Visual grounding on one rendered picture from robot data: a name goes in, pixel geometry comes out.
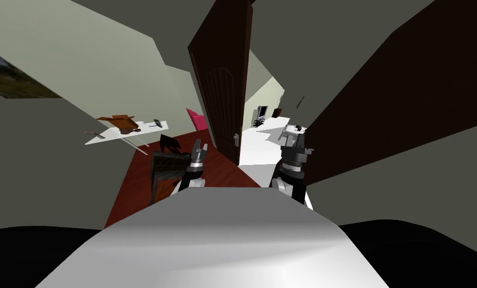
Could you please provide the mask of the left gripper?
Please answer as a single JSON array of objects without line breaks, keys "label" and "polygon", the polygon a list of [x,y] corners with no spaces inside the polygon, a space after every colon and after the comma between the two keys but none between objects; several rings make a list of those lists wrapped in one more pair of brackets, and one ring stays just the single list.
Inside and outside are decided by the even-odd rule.
[{"label": "left gripper", "polygon": [[192,154],[190,158],[190,166],[203,166],[203,162],[206,158],[208,145],[204,144],[202,148],[201,140],[198,138],[195,140],[194,145],[192,147]]}]

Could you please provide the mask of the small white table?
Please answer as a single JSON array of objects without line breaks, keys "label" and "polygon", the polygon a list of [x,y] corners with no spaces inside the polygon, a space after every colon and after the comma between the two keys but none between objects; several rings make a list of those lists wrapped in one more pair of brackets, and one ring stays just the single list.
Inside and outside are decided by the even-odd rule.
[{"label": "small white table", "polygon": [[283,138],[283,137],[288,138],[288,136],[297,138],[299,135],[304,134],[306,129],[307,129],[306,127],[302,127],[300,125],[287,124],[283,128],[281,134],[279,135],[278,140],[281,140],[281,138]]}]

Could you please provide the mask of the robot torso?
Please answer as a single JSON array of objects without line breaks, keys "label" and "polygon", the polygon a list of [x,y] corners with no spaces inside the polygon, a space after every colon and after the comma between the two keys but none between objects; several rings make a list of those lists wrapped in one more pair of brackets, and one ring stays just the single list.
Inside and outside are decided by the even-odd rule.
[{"label": "robot torso", "polygon": [[273,188],[192,187],[78,247],[36,288],[389,288],[334,223]]}]

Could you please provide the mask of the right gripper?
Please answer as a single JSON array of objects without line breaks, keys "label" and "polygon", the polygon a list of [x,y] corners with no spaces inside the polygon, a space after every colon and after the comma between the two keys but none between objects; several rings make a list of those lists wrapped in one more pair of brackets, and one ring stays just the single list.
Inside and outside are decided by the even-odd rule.
[{"label": "right gripper", "polygon": [[286,136],[285,146],[281,146],[281,158],[284,161],[297,162],[297,163],[306,163],[308,155],[311,155],[314,149],[305,148],[305,135],[300,133],[297,135],[295,146],[294,145],[294,136],[288,134]]}]

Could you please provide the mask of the white table with brown box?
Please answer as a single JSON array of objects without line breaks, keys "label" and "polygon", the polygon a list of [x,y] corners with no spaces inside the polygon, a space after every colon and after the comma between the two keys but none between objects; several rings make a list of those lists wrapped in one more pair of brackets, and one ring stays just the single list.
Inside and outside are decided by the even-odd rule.
[{"label": "white table with brown box", "polygon": [[146,144],[144,141],[142,141],[139,138],[139,135],[144,135],[144,134],[150,134],[154,132],[159,132],[163,130],[168,130],[168,124],[166,121],[154,121],[154,122],[144,122],[144,121],[139,121],[138,122],[138,128],[140,131],[132,131],[129,134],[122,134],[117,127],[111,127],[102,132],[101,134],[94,134],[94,138],[91,139],[90,141],[86,142],[85,145],[91,145],[91,144],[97,144],[97,143],[102,143],[102,142],[107,142],[107,141],[112,141],[112,140],[122,140],[132,147],[134,147],[136,150],[139,152],[148,155],[145,151],[141,150],[138,146],[134,145],[132,142],[128,140],[130,137],[135,137],[137,138],[142,144],[146,145],[149,147],[148,144]]}]

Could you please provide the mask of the dark brown door leaf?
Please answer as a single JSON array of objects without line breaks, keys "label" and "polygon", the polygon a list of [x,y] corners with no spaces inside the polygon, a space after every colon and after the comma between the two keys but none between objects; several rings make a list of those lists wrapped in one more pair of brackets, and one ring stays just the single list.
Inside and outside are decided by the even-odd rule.
[{"label": "dark brown door leaf", "polygon": [[255,1],[215,0],[188,46],[214,146],[235,165],[240,162]]}]

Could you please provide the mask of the dark brown chair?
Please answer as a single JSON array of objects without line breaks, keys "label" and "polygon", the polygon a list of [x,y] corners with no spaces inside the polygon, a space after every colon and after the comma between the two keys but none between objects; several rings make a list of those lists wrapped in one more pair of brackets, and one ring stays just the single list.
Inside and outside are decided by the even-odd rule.
[{"label": "dark brown chair", "polygon": [[159,146],[159,151],[153,151],[150,168],[151,205],[171,196],[191,161],[191,153],[181,152],[181,145],[172,137],[161,134]]}]

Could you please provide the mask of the television on stand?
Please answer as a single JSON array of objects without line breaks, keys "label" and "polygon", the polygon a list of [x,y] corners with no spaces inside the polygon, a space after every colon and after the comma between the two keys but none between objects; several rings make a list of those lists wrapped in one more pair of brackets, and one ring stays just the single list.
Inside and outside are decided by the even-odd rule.
[{"label": "television on stand", "polygon": [[257,128],[263,125],[266,118],[267,108],[268,108],[267,105],[258,106],[257,116],[256,116],[256,119],[253,121],[252,127]]}]

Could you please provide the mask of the landscape picture on wall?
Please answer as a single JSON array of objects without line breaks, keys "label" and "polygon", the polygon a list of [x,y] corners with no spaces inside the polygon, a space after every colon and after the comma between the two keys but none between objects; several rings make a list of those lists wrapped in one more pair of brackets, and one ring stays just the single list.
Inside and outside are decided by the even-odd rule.
[{"label": "landscape picture on wall", "polygon": [[0,96],[6,99],[60,99],[61,96],[0,56]]}]

